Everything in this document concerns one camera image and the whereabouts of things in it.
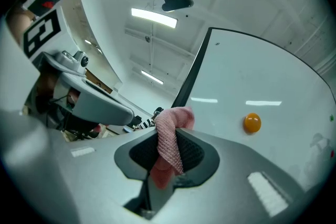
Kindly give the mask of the orange round magnet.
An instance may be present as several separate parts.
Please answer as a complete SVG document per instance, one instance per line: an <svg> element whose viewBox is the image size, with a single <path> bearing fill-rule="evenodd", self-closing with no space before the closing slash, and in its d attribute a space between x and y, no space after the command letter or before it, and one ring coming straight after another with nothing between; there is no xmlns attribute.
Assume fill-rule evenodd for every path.
<svg viewBox="0 0 336 224"><path fill-rule="evenodd" d="M261 118L256 113L249 113L243 119L243 128L247 134L254 134L261 129Z"/></svg>

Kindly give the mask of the white whiteboard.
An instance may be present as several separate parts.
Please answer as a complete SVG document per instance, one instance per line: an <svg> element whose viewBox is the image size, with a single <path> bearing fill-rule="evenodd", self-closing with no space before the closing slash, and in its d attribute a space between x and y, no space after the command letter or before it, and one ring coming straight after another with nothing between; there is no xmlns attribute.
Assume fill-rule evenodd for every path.
<svg viewBox="0 0 336 224"><path fill-rule="evenodd" d="M210 28L173 105L192 108L197 131L252 148L304 190L336 164L331 88L298 57L256 36ZM254 134L243 128L249 113L261 118Z"/></svg>

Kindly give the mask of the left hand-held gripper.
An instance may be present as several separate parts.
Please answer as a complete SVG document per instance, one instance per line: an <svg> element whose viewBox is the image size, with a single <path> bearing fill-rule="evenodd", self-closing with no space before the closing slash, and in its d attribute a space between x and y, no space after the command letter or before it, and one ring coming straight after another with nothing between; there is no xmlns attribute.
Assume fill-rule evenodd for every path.
<svg viewBox="0 0 336 224"><path fill-rule="evenodd" d="M52 9L23 34L22 47L33 64L45 60L53 68L84 77L89 58L76 44L62 9Z"/></svg>

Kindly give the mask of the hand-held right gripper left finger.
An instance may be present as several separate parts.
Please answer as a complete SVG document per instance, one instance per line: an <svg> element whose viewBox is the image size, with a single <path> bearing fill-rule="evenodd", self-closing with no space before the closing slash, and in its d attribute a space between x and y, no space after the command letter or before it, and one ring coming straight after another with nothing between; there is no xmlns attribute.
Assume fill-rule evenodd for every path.
<svg viewBox="0 0 336 224"><path fill-rule="evenodd" d="M60 170L70 190L80 223L147 223L124 208L140 194L142 183L128 179L114 161L115 151L128 142L154 134L149 128L133 134L66 142L60 138Z"/></svg>

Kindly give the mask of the person's left hand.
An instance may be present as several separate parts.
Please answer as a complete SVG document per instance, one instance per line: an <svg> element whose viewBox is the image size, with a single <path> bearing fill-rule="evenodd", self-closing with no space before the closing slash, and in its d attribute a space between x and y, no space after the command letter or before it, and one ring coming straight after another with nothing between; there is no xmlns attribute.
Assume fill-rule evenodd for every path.
<svg viewBox="0 0 336 224"><path fill-rule="evenodd" d="M35 106L37 112L43 113L51 108L58 101L66 101L66 104L73 107L79 98L80 92L71 88L67 95L54 98L54 90L58 76L55 73L43 73L36 84Z"/></svg>

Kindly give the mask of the long ceiling light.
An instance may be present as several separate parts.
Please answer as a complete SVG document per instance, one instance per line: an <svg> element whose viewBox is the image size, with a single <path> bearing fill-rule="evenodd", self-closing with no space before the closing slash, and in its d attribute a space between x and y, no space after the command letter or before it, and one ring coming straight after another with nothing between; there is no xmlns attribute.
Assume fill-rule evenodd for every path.
<svg viewBox="0 0 336 224"><path fill-rule="evenodd" d="M137 8L131 8L131 15L137 18L150 20L152 22L165 25L170 28L176 28L178 20L172 17L168 17L159 13L151 12L148 10L142 10Z"/></svg>
<svg viewBox="0 0 336 224"><path fill-rule="evenodd" d="M152 76L151 74L145 72L144 70L141 70L141 74L144 75L144 76L146 76L147 78L149 78L149 79L155 81L156 83L159 83L160 85L163 85L163 84L164 84L164 82L163 82L162 80L160 80L160 79L158 79L158 78Z"/></svg>

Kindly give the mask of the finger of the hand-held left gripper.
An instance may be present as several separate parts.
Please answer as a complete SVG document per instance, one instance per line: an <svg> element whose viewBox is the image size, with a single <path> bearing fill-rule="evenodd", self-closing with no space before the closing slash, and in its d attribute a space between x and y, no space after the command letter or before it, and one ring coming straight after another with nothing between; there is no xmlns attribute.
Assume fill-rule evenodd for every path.
<svg viewBox="0 0 336 224"><path fill-rule="evenodd" d="M67 103L70 90L79 92L73 106ZM60 74L56 83L56 99L56 103L73 116L90 122L123 126L134 117L132 109L113 99L85 77L75 74Z"/></svg>

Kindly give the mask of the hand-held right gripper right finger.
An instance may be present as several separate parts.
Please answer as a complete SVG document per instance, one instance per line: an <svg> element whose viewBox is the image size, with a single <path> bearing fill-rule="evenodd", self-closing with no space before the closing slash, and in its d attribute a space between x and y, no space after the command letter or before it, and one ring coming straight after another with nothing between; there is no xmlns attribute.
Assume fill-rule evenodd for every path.
<svg viewBox="0 0 336 224"><path fill-rule="evenodd" d="M202 185L176 189L154 216L155 224L279 224L293 219L285 212L270 218L248 181L254 172L263 174L292 205L304 191L285 171L246 145L199 131L183 132L213 146L219 167Z"/></svg>

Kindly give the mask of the person's left forearm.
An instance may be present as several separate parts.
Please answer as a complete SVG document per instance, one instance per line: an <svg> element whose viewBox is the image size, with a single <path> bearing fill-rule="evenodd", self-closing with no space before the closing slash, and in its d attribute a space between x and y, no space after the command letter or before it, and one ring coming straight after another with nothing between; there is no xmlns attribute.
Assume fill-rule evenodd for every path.
<svg viewBox="0 0 336 224"><path fill-rule="evenodd" d="M18 44L20 44L25 30L31 25L33 18L34 14L28 10L24 10L20 5L12 7L7 13L7 25Z"/></svg>

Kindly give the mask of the pink knitted cloth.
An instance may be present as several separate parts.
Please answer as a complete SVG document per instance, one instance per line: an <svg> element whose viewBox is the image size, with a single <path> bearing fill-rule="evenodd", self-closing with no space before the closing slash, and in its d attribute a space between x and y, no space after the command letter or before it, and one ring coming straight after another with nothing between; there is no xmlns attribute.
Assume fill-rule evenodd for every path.
<svg viewBox="0 0 336 224"><path fill-rule="evenodd" d="M164 189L173 175L184 173L180 150L177 144L176 129L192 129L195 117L190 107L175 107L164 110L155 119L159 154L150 176L158 189Z"/></svg>

